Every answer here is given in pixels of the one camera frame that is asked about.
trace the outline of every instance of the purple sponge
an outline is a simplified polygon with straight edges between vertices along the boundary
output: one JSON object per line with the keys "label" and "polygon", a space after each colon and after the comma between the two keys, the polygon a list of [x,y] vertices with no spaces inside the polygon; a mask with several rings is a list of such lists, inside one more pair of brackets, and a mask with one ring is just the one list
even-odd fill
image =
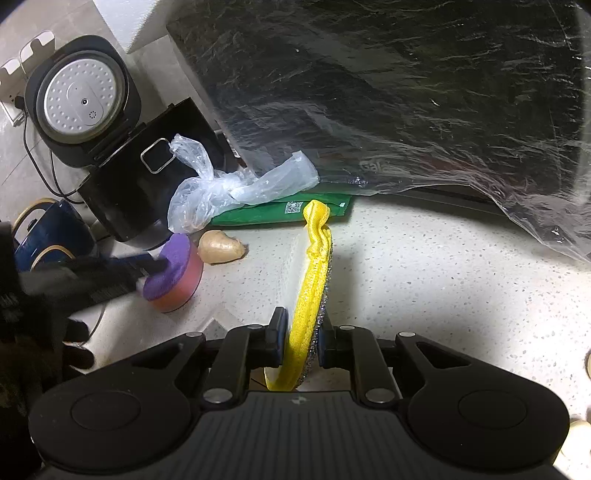
{"label": "purple sponge", "polygon": [[164,244],[160,257],[168,259],[165,271],[149,277],[142,295],[161,312],[172,312],[184,305],[193,295],[201,275],[203,262],[187,235],[174,233]]}

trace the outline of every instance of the plastic sheet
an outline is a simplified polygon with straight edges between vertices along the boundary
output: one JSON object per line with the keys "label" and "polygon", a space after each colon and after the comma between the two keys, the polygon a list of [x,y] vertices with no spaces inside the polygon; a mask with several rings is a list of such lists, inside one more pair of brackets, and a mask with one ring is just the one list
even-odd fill
{"label": "plastic sheet", "polygon": [[589,260],[590,16],[569,0],[193,0],[168,26],[249,165],[470,185]]}
{"label": "plastic sheet", "polygon": [[175,233],[196,232],[220,213],[293,195],[319,182],[314,165],[299,151],[260,178],[250,168],[214,170],[205,147],[179,134],[170,151],[197,173],[183,180],[170,199],[168,228]]}

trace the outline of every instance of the qr code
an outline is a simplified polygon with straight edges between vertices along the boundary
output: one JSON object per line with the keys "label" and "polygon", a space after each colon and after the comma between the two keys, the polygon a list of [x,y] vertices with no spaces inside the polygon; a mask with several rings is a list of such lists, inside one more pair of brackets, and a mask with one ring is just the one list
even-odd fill
{"label": "qr code", "polygon": [[285,204],[285,212],[286,213],[300,213],[301,206],[304,202],[287,202]]}

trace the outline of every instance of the speckled floor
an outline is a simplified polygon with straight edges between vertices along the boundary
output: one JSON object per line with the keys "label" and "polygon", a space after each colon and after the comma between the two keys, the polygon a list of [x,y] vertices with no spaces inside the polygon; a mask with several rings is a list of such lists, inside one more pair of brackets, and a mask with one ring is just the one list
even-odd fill
{"label": "speckled floor", "polygon": [[[540,245],[502,216],[374,196],[332,220],[327,311],[336,325],[393,338],[412,330],[547,386],[586,418],[591,380],[591,268]],[[301,225],[236,228],[237,262],[207,265],[180,310],[155,314],[137,297],[109,305],[90,347],[99,363],[194,330],[210,318],[267,323],[281,301]],[[129,249],[117,245],[114,253]],[[314,370],[303,390],[342,388],[343,371]],[[572,465],[588,478],[589,465]]]}

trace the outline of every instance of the cable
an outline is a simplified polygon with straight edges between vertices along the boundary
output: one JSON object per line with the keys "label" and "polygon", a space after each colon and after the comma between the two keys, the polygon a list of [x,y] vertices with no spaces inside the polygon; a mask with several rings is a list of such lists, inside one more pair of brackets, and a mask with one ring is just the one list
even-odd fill
{"label": "cable", "polygon": [[53,173],[53,180],[56,182],[56,187],[58,192],[56,192],[54,189],[52,189],[49,184],[47,183],[47,180],[45,179],[45,177],[43,176],[43,173],[41,173],[41,170],[39,169],[39,166],[37,165],[37,162],[35,161],[35,159],[33,158],[33,155],[31,154],[31,150],[29,150],[29,146],[27,145],[27,119],[28,119],[28,115],[25,112],[25,126],[22,130],[22,143],[25,146],[25,150],[27,152],[27,155],[29,156],[29,158],[31,159],[31,162],[33,162],[33,166],[35,167],[35,170],[37,171],[37,174],[39,175],[39,178],[42,179],[43,183],[45,184],[47,190],[49,190],[53,195],[55,195],[56,197],[60,197],[63,199],[66,199],[68,202],[74,204],[74,205],[83,205],[84,202],[77,202],[75,200],[70,200],[68,197],[71,195],[74,195],[76,193],[75,190],[72,190],[70,193],[63,193],[63,191],[61,191],[60,186],[57,183],[57,177],[56,177],[56,171],[53,165],[53,155],[50,152],[50,158],[51,158],[51,171]]}
{"label": "cable", "polygon": [[56,184],[57,187],[57,191],[61,193],[61,196],[64,197],[68,202],[70,202],[73,205],[84,205],[84,202],[77,202],[76,200],[70,200],[68,197],[70,195],[73,195],[74,193],[76,193],[75,190],[73,190],[72,192],[65,194],[63,191],[61,191],[60,188],[60,184],[57,182],[57,177],[56,177],[56,168],[53,164],[53,152],[51,150],[49,150],[49,159],[50,159],[50,163],[51,163],[51,174],[53,175],[53,182]]}
{"label": "cable", "polygon": [[101,320],[103,319],[103,315],[105,314],[105,311],[107,309],[107,305],[109,304],[109,302],[106,302],[102,305],[101,309],[100,309],[100,315],[99,315],[99,319],[96,321],[95,326],[92,328],[92,331],[88,334],[88,340],[85,342],[82,342],[80,344],[80,346],[85,346],[88,342],[90,342],[90,339],[92,338],[92,336],[95,334],[96,329],[99,327]]}

